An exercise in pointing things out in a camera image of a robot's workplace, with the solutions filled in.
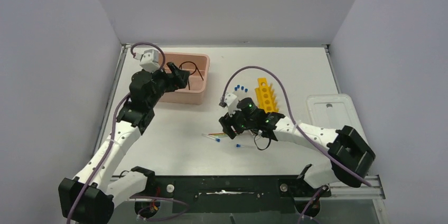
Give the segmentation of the black wire ring stand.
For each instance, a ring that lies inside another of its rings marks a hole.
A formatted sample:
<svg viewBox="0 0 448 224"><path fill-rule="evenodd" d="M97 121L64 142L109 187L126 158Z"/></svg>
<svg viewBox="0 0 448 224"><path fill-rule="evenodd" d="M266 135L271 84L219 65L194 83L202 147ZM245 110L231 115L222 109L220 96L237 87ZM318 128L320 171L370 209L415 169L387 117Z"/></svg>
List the black wire ring stand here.
<svg viewBox="0 0 448 224"><path fill-rule="evenodd" d="M197 91L203 88L205 77L195 62L184 61L180 64L179 68L190 72L189 82L185 91Z"/></svg>

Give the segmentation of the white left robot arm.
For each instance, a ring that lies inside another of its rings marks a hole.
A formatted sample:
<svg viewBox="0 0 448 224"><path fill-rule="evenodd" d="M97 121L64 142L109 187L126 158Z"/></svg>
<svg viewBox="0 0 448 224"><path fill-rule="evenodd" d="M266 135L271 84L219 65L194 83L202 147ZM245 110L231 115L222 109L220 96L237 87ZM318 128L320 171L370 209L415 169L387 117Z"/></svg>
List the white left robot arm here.
<svg viewBox="0 0 448 224"><path fill-rule="evenodd" d="M184 89L190 72L173 62L153 71L133 74L129 93L114 111L111 132L88 163L58 187L62 215L67 223L108 223L115 208L145 189L153 171L137 167L123 178L110 180L130 147L153 120L154 107L165 93Z"/></svg>

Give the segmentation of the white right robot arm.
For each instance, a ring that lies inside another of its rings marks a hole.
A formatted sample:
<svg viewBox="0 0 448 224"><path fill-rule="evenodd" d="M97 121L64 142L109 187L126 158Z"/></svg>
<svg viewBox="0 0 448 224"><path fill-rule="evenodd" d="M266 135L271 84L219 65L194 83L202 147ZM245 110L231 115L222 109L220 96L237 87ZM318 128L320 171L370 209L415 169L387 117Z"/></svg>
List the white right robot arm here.
<svg viewBox="0 0 448 224"><path fill-rule="evenodd" d="M330 129L294 121L276 112L258 108L249 97L233 94L221 98L219 105L227 112L219 119L222 131L230 138L245 131L270 142L288 142L317 151L328 159L311 164L297 181L299 193L312 195L319 187L342 182L352 188L370 186L366 175L376 158L361 135L351 126Z"/></svg>

